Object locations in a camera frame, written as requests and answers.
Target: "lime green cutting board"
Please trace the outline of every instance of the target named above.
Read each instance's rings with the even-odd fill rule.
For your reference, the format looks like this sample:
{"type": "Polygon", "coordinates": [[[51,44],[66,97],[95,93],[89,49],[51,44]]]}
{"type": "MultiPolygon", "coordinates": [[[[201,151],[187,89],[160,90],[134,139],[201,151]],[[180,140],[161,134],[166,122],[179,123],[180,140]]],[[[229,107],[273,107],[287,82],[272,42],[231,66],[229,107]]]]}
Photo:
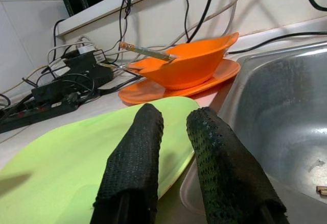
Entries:
{"type": "MultiPolygon", "coordinates": [[[[186,118],[194,100],[151,102],[165,128],[159,157],[159,196],[193,156],[186,118]]],[[[89,224],[106,161],[142,105],[56,128],[25,147],[0,171],[1,224],[89,224]]]]}

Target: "countertop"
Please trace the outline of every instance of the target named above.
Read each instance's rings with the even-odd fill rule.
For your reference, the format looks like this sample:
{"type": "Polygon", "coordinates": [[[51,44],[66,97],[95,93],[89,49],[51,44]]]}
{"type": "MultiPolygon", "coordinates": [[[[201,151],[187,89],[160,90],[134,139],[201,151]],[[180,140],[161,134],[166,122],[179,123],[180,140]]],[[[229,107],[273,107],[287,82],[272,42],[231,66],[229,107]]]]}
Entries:
{"type": "MultiPolygon", "coordinates": [[[[247,48],[254,44],[260,43],[266,39],[276,37],[286,33],[293,32],[304,32],[304,31],[323,31],[324,27],[327,26],[327,17],[292,24],[283,28],[268,30],[261,33],[256,33],[252,35],[247,35],[240,37],[238,42],[231,48],[231,51],[238,49],[247,48]]],[[[289,40],[279,41],[260,49],[238,55],[230,55],[226,58],[237,61],[241,56],[251,55],[259,52],[272,51],[274,49],[287,48],[296,45],[309,44],[314,42],[327,41],[327,37],[297,37],[289,40]]],[[[114,80],[115,83],[120,83],[126,80],[126,76],[121,76],[114,80]]],[[[204,91],[200,94],[194,95],[191,98],[195,99],[199,106],[205,107],[209,106],[213,99],[219,92],[219,86],[211,88],[210,90],[204,91]]],[[[20,150],[22,150],[26,145],[34,141],[36,138],[45,134],[46,132],[63,126],[72,122],[80,121],[83,119],[91,118],[100,114],[115,111],[127,107],[118,97],[118,93],[112,93],[103,96],[93,102],[87,103],[81,106],[78,110],[48,119],[29,127],[20,128],[14,131],[6,132],[0,134],[0,169],[2,169],[20,150]]]]}

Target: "shelf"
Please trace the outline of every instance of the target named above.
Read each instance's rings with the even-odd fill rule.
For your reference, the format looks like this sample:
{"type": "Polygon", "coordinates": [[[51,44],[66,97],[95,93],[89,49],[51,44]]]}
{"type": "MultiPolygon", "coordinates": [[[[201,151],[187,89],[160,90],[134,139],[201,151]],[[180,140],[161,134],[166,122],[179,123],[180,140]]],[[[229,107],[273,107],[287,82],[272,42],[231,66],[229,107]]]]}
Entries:
{"type": "MultiPolygon", "coordinates": [[[[141,0],[133,0],[132,2],[137,3],[139,1],[141,0]]],[[[75,29],[81,28],[100,18],[117,12],[119,11],[121,4],[122,0],[103,0],[61,22],[58,26],[57,36],[63,36],[75,29]]]]}

